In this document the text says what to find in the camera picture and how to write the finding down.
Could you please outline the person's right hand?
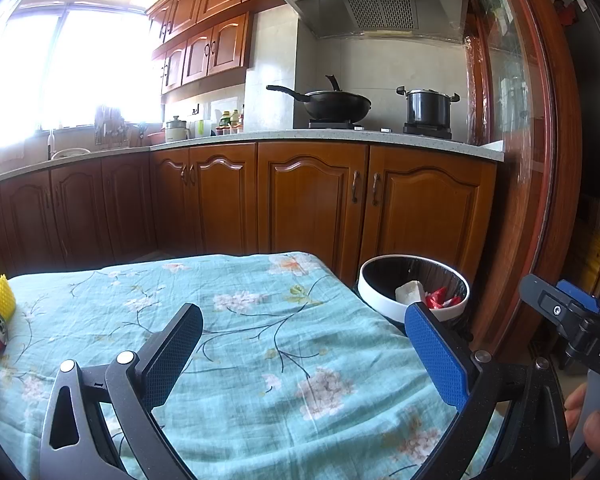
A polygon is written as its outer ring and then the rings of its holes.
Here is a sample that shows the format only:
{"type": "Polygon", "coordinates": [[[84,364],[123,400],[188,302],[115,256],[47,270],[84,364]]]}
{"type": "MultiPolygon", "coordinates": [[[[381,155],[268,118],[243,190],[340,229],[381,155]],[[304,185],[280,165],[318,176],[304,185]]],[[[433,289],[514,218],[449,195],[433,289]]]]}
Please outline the person's right hand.
{"type": "MultiPolygon", "coordinates": [[[[582,382],[565,400],[565,418],[570,436],[577,428],[581,418],[585,393],[586,383],[582,382]]],[[[582,431],[586,445],[594,455],[600,458],[600,411],[595,411],[588,416],[582,431]]]]}

